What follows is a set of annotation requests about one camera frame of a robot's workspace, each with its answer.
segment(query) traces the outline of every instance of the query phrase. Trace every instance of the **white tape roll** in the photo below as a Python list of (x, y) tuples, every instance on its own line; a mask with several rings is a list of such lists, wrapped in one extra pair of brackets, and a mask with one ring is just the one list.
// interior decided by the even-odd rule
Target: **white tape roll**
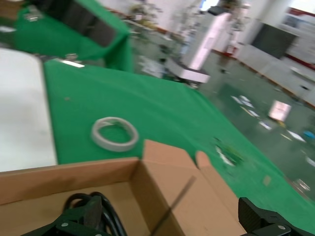
[[(105, 139), (100, 133), (99, 130), (103, 127), (120, 124), (127, 131), (127, 133), (131, 136), (131, 140), (127, 143), (116, 143), (112, 142), (108, 139)], [(118, 117), (107, 117), (103, 119), (99, 119), (95, 122), (92, 128), (92, 139), (93, 141), (101, 146), (102, 148), (115, 152), (123, 152), (129, 151), (134, 148), (136, 143), (139, 140), (138, 131), (135, 127), (129, 123), (128, 121), (118, 118)]]

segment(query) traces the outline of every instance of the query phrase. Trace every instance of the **black monitor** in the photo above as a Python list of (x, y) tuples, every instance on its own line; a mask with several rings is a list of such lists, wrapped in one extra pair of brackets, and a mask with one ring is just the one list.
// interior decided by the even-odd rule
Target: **black monitor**
[(282, 29), (263, 24), (252, 45), (275, 58), (281, 59), (296, 39), (296, 35)]
[(30, 3), (100, 46), (109, 46), (116, 36), (113, 27), (75, 0), (30, 0)]

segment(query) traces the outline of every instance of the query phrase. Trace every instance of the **green tablecloth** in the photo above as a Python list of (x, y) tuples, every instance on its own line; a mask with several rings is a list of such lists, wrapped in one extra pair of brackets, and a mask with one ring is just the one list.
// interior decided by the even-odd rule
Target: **green tablecloth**
[[(296, 227), (315, 233), (315, 206), (285, 181), (283, 174), (252, 145), (202, 94), (187, 86), (149, 76), (94, 66), (44, 64), (58, 161), (60, 164), (119, 157), (141, 157), (144, 139), (209, 155), (214, 167), (238, 197), (279, 212)], [(93, 123), (121, 117), (140, 134), (125, 153), (106, 151), (91, 140)], [(244, 162), (227, 167), (217, 141), (237, 150)], [(268, 186), (263, 184), (269, 176)]]
[(79, 60), (104, 58), (108, 68), (133, 71), (128, 27), (95, 0), (76, 1), (116, 30), (116, 38), (109, 47), (99, 46), (49, 16), (29, 22), (24, 16), (28, 12), (25, 8), (20, 11), (16, 22), (16, 49), (61, 58), (67, 54), (77, 54)]

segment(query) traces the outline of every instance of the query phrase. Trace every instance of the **whiteboard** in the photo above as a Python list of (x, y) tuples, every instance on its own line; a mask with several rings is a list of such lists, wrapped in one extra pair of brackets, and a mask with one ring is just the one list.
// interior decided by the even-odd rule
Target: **whiteboard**
[(56, 164), (42, 63), (0, 48), (0, 172)]

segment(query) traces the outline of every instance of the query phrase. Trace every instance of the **cardboard box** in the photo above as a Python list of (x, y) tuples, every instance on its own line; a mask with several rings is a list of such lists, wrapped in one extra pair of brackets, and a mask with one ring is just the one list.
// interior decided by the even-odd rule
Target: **cardboard box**
[(197, 153), (145, 142), (143, 159), (125, 158), (0, 174), (0, 232), (19, 236), (52, 223), (74, 193), (99, 191), (129, 236), (149, 236), (190, 179), (194, 182), (156, 236), (240, 236), (237, 198)]

